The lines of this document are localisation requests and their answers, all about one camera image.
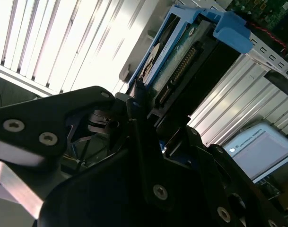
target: red wire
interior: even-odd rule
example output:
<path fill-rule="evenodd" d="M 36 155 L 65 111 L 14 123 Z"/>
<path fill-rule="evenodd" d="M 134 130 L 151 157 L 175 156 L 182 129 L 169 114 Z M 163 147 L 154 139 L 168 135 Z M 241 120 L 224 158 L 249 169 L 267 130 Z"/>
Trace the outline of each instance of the red wire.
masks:
<path fill-rule="evenodd" d="M 259 27 L 258 25 L 256 25 L 255 23 L 249 22 L 250 25 L 254 26 L 255 28 L 267 33 L 274 41 L 276 41 L 277 43 L 279 43 L 280 45 L 282 45 L 284 47 L 284 51 L 287 49 L 287 45 L 282 42 L 281 40 L 279 40 L 278 38 L 276 38 L 271 32 L 269 32 L 267 29 Z"/>

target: white label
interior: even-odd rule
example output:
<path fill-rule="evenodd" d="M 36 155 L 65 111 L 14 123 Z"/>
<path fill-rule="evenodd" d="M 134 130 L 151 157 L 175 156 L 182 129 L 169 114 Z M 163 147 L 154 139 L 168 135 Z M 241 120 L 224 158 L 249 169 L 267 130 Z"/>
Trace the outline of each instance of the white label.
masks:
<path fill-rule="evenodd" d="M 284 10 L 288 9 L 288 2 L 286 1 L 286 3 L 282 6 L 284 8 Z"/>

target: green circuit board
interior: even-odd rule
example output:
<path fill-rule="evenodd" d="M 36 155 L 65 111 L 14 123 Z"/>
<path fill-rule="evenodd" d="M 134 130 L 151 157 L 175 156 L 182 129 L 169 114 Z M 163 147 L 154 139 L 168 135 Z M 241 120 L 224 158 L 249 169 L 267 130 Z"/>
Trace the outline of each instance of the green circuit board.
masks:
<path fill-rule="evenodd" d="M 163 89 L 164 85 L 167 83 L 174 71 L 180 65 L 183 57 L 187 54 L 191 45 L 195 41 L 195 33 L 197 33 L 198 31 L 195 31 L 193 35 L 189 35 L 189 33 L 191 30 L 197 29 L 197 27 L 197 24 L 192 24 L 184 32 L 175 48 L 170 53 L 168 59 L 157 74 L 156 78 L 153 80 L 153 83 L 148 90 L 149 100 L 152 101 L 156 97 L 156 95 Z"/>
<path fill-rule="evenodd" d="M 259 25 L 271 31 L 288 13 L 288 1 L 233 0 L 227 10 L 246 13 Z"/>

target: computer monitor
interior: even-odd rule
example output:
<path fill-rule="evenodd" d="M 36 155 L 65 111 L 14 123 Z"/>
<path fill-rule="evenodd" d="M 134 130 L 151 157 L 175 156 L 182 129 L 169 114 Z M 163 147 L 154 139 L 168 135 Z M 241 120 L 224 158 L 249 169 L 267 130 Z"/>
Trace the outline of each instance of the computer monitor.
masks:
<path fill-rule="evenodd" d="M 238 134 L 224 148 L 254 183 L 288 162 L 288 139 L 264 122 Z"/>

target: monitor screen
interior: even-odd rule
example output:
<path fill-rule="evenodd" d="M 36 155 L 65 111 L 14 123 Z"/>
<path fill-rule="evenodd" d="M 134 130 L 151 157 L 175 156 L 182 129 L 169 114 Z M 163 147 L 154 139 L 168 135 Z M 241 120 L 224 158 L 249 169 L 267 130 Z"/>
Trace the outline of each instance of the monitor screen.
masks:
<path fill-rule="evenodd" d="M 264 132 L 233 156 L 233 159 L 254 180 L 287 157 L 287 145 Z"/>

